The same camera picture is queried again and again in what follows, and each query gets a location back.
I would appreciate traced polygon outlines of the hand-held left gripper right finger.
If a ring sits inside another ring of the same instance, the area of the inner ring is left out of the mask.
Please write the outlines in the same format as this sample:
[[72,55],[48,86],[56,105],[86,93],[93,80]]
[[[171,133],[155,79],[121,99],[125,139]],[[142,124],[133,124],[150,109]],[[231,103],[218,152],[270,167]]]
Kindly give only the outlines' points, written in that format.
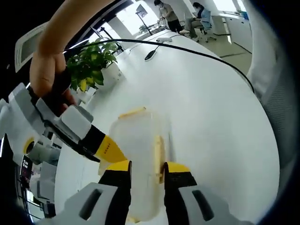
[[190,169],[165,162],[164,205],[170,225],[233,225],[234,216],[224,200],[197,185]]

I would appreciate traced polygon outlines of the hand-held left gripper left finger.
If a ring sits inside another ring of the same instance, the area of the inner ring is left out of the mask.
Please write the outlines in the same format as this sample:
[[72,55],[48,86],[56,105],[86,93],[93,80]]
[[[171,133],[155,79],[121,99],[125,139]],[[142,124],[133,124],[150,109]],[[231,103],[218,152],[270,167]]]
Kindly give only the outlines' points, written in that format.
[[98,183],[90,183],[67,200],[68,225],[124,225],[131,203],[131,161],[107,167]]

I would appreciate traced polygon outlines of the person's right hand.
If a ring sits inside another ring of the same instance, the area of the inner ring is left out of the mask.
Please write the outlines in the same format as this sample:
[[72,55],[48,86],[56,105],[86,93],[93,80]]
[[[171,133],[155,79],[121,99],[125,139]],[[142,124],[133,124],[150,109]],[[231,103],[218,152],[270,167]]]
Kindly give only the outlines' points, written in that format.
[[71,93],[69,85],[61,84],[63,90],[57,86],[63,78],[66,69],[66,61],[63,53],[42,54],[35,52],[30,65],[30,85],[34,94],[43,98],[56,116],[61,114],[76,101]]

